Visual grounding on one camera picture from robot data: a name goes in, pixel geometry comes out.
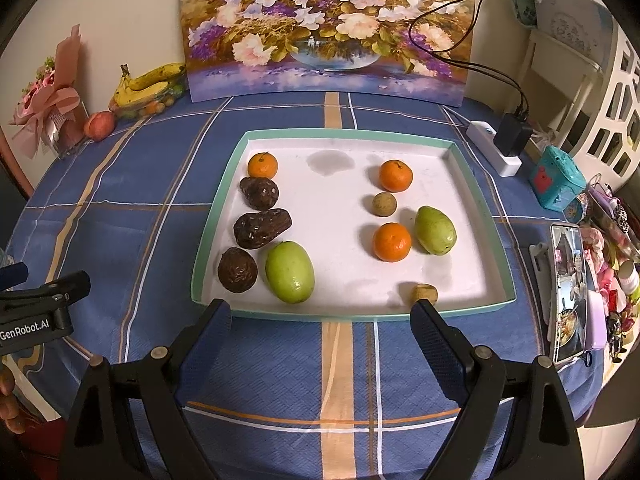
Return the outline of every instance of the red apple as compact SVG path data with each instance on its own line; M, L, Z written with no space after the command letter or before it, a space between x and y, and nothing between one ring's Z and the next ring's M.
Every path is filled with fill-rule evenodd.
M112 112L91 114L84 124L84 134L97 142L109 136L116 127L116 116Z

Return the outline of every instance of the canvas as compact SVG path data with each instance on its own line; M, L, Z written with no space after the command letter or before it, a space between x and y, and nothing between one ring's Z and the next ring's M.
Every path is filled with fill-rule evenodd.
M473 0L180 0L193 101L281 91L390 94L462 103L466 71L435 59L473 20ZM450 55L468 60L471 35Z

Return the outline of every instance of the yellow banana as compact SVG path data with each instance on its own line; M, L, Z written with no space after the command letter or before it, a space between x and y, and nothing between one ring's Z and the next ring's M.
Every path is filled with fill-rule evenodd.
M122 69L122 78L120 78L120 84L113 94L113 101L119 107L129 106L140 101L150 102L156 96L162 94L167 90L167 88L169 88L169 83L167 81L161 81L148 86L143 90L132 90L130 86L132 79L129 75L127 65L121 65L120 67Z
M168 63L132 79L129 82L129 88L132 90L144 90L161 81L169 81L169 79L181 76L185 72L186 66L184 63Z

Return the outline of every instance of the pink ribbon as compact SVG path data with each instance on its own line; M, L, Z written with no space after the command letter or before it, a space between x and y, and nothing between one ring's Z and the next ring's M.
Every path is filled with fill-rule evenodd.
M79 104L80 96L74 88L54 90L53 86L47 86L38 90L31 99L30 115L19 117L14 113L13 124L24 125L13 137L21 152L29 158L35 156L45 121L52 108L57 108L60 114L64 115Z

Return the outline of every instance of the plaid tablecloth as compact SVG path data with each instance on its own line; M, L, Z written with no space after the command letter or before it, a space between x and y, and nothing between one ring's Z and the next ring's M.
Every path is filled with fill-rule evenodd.
M458 110L497 118L476 102ZM18 366L62 415L92 353L135 360L168 344L202 308L190 300L200 235L225 164L247 130L342 127L455 141L494 215L517 300L488 314L449 318L473 344L530 362L543 352L539 300L527 248L560 218L542 209L526 176L500 178L470 147L446 108L366 94L292 92L191 104L85 144L47 171L8 250L27 263L25 286L84 269L91 294L73 306L74 334L23 351ZM579 416L602 382L602 352L561 372ZM504 435L508 402L476 478L485 478ZM157 451L139 405L143 446ZM186 418L223 480L417 479L457 413L438 387L407 322L305 323L234 319Z

